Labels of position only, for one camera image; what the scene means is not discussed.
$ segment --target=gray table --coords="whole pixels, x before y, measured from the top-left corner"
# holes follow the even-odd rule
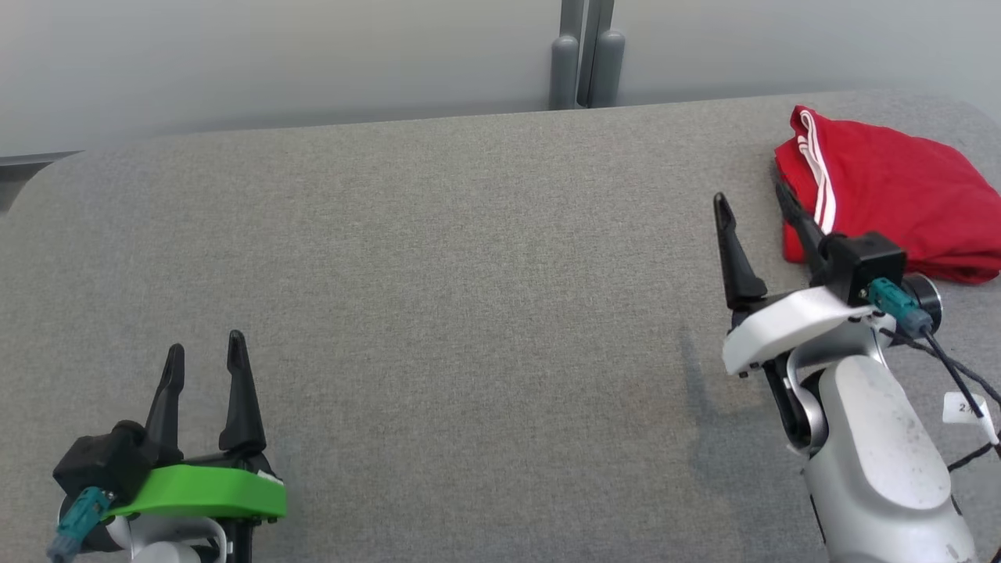
[[[802,460],[764,383],[723,373],[711,211],[726,191],[772,290],[802,287],[769,181],[797,102],[951,144],[1001,185],[996,125],[900,92],[211,133],[49,166],[0,219],[4,560],[42,559],[52,467],[145,420],[174,342],[181,448],[215,449],[233,328],[289,492],[256,561],[814,560]],[[1001,285],[943,294],[942,342],[999,382]],[[938,422],[941,366],[890,361],[944,457],[978,445]],[[983,553],[999,472],[954,479]]]

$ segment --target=label tag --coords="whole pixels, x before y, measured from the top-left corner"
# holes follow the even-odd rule
[[[987,401],[979,395],[974,395],[973,400],[980,407],[980,412],[984,414],[984,419],[991,425],[991,412],[987,409]],[[966,398],[958,391],[950,391],[945,394],[945,401],[942,405],[942,422],[945,424],[980,424],[977,415],[967,404]]]

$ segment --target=cable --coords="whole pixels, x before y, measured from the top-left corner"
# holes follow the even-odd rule
[[[973,410],[973,414],[976,415],[978,419],[983,419],[984,413],[980,410],[980,405],[977,405],[977,402],[973,400],[973,394],[970,393],[970,388],[966,387],[966,383],[963,381],[963,378],[959,377],[959,372],[956,371],[956,367],[949,362],[949,357],[946,355],[945,351],[942,350],[942,347],[939,345],[938,341],[935,340],[935,337],[932,336],[931,329],[923,327],[921,329],[921,335],[925,337],[928,344],[932,345],[932,350],[935,351],[935,356],[938,356],[939,360],[942,361],[942,364],[945,365],[945,369],[949,371],[949,375],[952,376],[952,381],[956,382],[956,387],[958,387],[959,392],[963,394],[963,398],[966,399],[966,403],[970,406],[970,409]]]
[[[880,332],[880,334],[882,334],[884,336],[890,337],[895,342],[899,342],[899,343],[901,343],[901,344],[903,344],[905,346],[913,348],[914,350],[920,350],[921,352],[924,352],[925,354],[927,354],[929,356],[932,356],[934,358],[938,358],[938,355],[935,354],[934,350],[928,348],[927,346],[919,343],[918,341],[916,341],[916,340],[914,340],[914,339],[912,339],[910,337],[907,337],[907,336],[904,336],[904,335],[898,335],[897,333],[894,333],[893,331],[891,331],[889,329],[880,329],[879,332]],[[977,374],[973,370],[971,370],[971,369],[967,368],[966,366],[964,366],[963,364],[961,364],[959,361],[957,361],[957,360],[955,360],[953,358],[950,358],[948,356],[946,358],[948,359],[949,364],[952,364],[964,376],[970,378],[971,380],[973,380],[974,382],[976,382],[977,385],[979,385],[980,387],[984,388],[984,391],[987,393],[987,395],[989,395],[990,398],[993,399],[994,402],[998,404],[998,408],[1001,408],[1001,393],[998,393],[998,391],[996,389],[994,389],[994,387],[987,380],[985,380],[983,377],[981,377],[979,374]]]
[[[925,346],[925,345],[917,342],[916,340],[914,340],[914,339],[912,339],[910,337],[894,333],[893,331],[891,331],[889,329],[885,329],[885,328],[884,329],[880,329],[879,332],[880,332],[881,335],[890,337],[891,339],[893,339],[894,342],[902,343],[902,344],[904,344],[904,345],[906,345],[906,346],[908,346],[908,347],[910,347],[910,348],[912,348],[914,350],[920,350],[921,352],[924,352],[925,354],[927,354],[927,355],[929,355],[929,356],[931,356],[933,358],[939,359],[944,364],[946,364],[947,367],[951,365],[956,370],[959,370],[960,372],[962,372],[964,376],[970,378],[971,380],[973,380],[974,382],[976,382],[980,387],[982,387],[984,389],[984,391],[987,393],[987,395],[989,395],[990,398],[993,399],[995,403],[997,403],[998,407],[1001,408],[1001,393],[998,393],[998,391],[996,389],[994,389],[994,386],[992,386],[987,380],[985,380],[981,375],[977,374],[973,370],[967,368],[966,366],[964,366],[960,362],[958,362],[958,361],[954,360],[953,358],[949,357],[944,352],[943,352],[943,356],[944,356],[944,360],[943,360],[943,358],[940,357],[938,354],[936,354],[934,350],[932,350],[931,348],[928,348],[927,346]],[[949,464],[949,472],[952,473],[953,471],[955,471],[955,470],[957,470],[957,469],[959,469],[961,467],[965,467],[966,465],[968,465],[973,460],[975,460],[977,458],[983,457],[985,454],[987,454],[988,452],[990,452],[992,449],[998,454],[998,457],[1001,457],[1001,448],[998,448],[997,446],[993,445],[993,443],[988,443],[988,444],[985,444],[984,446],[981,446],[980,448],[974,450],[973,452],[970,452],[966,456],[963,456],[959,460],[956,460],[955,462]]]
[[[956,471],[961,467],[966,467],[973,460],[982,457],[987,452],[990,452],[994,448],[993,444],[984,444],[983,446],[977,448],[976,450],[970,452],[969,454],[963,456],[962,458],[949,464],[949,473]]]

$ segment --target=red cloth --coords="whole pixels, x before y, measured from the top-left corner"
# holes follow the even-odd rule
[[[825,232],[878,230],[907,251],[909,271],[965,284],[998,275],[1001,195],[958,150],[801,105],[791,123],[796,134],[775,149],[776,162],[808,211],[820,195]],[[788,223],[783,254],[804,261]]]

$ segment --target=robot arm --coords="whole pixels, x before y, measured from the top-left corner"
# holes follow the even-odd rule
[[[266,447],[246,342],[229,334],[231,376],[220,452],[185,459],[177,448],[177,403],[184,387],[184,349],[170,348],[146,425],[118,423],[111,433],[78,439],[53,472],[67,494],[63,535],[50,559],[69,563],[77,551],[128,551],[135,563],[249,563],[253,528],[286,513],[284,483]],[[107,525],[84,531],[65,524],[73,499],[100,491],[110,502]]]

